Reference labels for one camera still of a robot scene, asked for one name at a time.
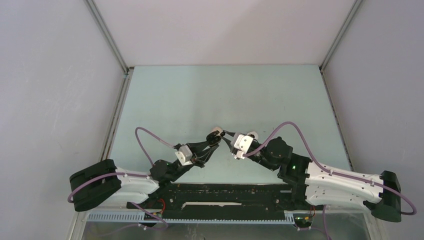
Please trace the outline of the pink earbud charging case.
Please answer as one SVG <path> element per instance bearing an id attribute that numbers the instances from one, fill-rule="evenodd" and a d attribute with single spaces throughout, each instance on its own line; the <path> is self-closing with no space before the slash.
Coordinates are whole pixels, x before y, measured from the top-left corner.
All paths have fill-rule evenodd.
<path id="1" fill-rule="evenodd" d="M 223 133 L 223 132 L 224 132 L 224 130 L 223 130 L 221 127 L 219 127 L 219 126 L 216 126 L 216 127 L 214 127 L 214 128 L 211 130 L 211 132 L 212 132 L 212 133 L 215 133 L 215 134 L 217 134 L 217 135 L 220 135 L 221 133 Z"/>

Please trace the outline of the white earbud charging case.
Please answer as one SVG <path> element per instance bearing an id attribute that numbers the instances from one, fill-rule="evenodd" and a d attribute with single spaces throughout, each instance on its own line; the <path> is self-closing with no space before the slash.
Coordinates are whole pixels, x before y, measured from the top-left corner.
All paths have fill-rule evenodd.
<path id="1" fill-rule="evenodd" d="M 253 139 L 258 140 L 259 139 L 259 135 L 256 131 L 251 131 L 247 133 L 248 136 L 252 137 Z"/>

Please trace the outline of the black earbud charging case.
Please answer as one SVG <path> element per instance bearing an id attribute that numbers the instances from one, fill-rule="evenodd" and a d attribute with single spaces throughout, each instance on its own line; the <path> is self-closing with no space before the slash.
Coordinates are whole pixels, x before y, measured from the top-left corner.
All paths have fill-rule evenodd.
<path id="1" fill-rule="evenodd" d="M 215 130 L 206 136 L 206 141 L 209 147 L 218 145 L 221 139 L 222 139 L 222 135 L 221 135 L 221 132 L 218 130 Z"/>

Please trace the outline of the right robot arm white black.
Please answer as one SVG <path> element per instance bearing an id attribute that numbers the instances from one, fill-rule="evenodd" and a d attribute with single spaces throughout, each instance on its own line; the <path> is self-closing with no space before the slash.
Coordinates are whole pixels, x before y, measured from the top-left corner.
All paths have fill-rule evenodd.
<path id="1" fill-rule="evenodd" d="M 400 183 L 392 171 L 366 174 L 347 171 L 298 155 L 280 136 L 265 147 L 254 134 L 230 133 L 224 138 L 235 159 L 251 161 L 277 171 L 277 177 L 291 186 L 291 204 L 306 206 L 333 205 L 365 210 L 377 219 L 399 223 L 402 220 Z"/>

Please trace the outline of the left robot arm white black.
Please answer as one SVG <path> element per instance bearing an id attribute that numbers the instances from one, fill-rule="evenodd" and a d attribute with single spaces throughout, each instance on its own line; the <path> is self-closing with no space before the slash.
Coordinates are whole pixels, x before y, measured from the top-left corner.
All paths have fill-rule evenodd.
<path id="1" fill-rule="evenodd" d="M 76 212 L 92 210 L 102 204 L 135 203 L 153 208 L 156 192 L 178 180 L 193 167 L 203 168 L 219 147 L 219 137 L 175 146 L 174 162 L 157 160 L 148 172 L 130 171 L 106 159 L 86 167 L 69 178 L 71 193 L 67 201 Z"/>

